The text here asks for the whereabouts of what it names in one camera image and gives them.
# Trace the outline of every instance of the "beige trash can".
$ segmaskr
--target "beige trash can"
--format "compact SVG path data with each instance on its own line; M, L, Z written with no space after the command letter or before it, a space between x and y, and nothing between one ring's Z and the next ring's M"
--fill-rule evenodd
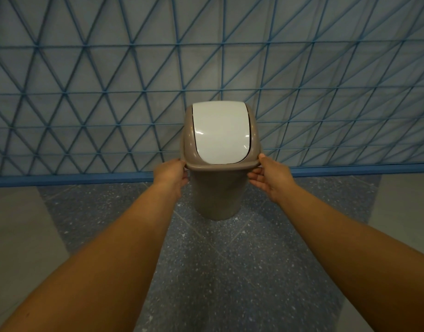
M180 153L190 170L195 209L212 220L236 214L260 152L255 117L245 103L208 101L188 107Z

